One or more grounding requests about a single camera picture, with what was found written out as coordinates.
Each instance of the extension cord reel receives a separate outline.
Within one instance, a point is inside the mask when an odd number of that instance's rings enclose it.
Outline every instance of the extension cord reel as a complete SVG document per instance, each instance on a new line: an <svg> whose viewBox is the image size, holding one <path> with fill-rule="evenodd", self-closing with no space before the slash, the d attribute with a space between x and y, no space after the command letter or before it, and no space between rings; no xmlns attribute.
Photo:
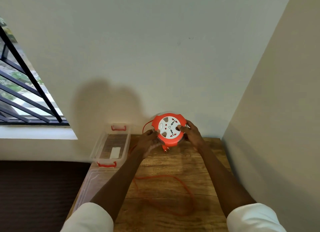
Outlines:
<svg viewBox="0 0 320 232"><path fill-rule="evenodd" d="M177 146L183 140L184 132L177 126L186 126L187 121L181 114L165 113L158 114L152 121L155 130L160 130L158 139L162 143L162 148L166 152L170 147Z"/></svg>

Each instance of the window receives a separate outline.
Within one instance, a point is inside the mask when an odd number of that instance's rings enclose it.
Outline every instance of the window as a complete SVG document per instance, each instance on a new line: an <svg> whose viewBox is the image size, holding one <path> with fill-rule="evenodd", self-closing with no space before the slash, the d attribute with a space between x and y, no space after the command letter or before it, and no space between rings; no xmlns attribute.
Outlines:
<svg viewBox="0 0 320 232"><path fill-rule="evenodd" d="M0 125L69 125L2 18Z"/></svg>

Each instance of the hand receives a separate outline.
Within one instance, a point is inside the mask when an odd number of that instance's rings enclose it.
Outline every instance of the hand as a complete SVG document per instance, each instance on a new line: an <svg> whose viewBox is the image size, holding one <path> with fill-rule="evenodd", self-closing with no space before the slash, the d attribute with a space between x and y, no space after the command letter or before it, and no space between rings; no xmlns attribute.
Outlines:
<svg viewBox="0 0 320 232"><path fill-rule="evenodd" d="M142 136L139 138L137 146L134 149L134 152L141 152L142 159L145 159L152 149L161 145L160 141L158 140L159 133L160 130L153 132L150 129L142 134Z"/></svg>
<svg viewBox="0 0 320 232"><path fill-rule="evenodd" d="M190 128L183 127L178 125L178 129L185 133L185 138L187 141L191 142L195 150L199 150L203 145L205 145L205 141L201 137L201 134L198 128L190 121L186 120L186 123Z"/></svg>

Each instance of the dark mattress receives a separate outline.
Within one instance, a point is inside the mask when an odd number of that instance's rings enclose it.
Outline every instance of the dark mattress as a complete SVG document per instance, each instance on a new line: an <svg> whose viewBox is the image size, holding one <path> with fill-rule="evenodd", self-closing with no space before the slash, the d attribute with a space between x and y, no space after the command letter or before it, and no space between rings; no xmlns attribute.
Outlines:
<svg viewBox="0 0 320 232"><path fill-rule="evenodd" d="M0 232L58 232L90 167L62 161L0 161Z"/></svg>

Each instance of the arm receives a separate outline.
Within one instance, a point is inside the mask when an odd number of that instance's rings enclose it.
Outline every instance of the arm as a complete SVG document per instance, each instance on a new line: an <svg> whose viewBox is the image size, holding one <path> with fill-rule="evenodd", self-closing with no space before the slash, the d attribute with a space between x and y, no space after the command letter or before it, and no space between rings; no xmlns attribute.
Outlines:
<svg viewBox="0 0 320 232"><path fill-rule="evenodd" d="M227 217L235 208L256 203L246 189L217 159L210 147L202 139L198 128L190 121L187 121L187 124L190 128L180 125L178 128L186 133L187 139L203 158L224 215Z"/></svg>
<svg viewBox="0 0 320 232"><path fill-rule="evenodd" d="M160 145L157 139L158 132L159 130L156 132L152 132L152 130L146 131L122 167L91 199L90 202L96 203L106 210L113 221L118 216L140 163L152 149Z"/></svg>

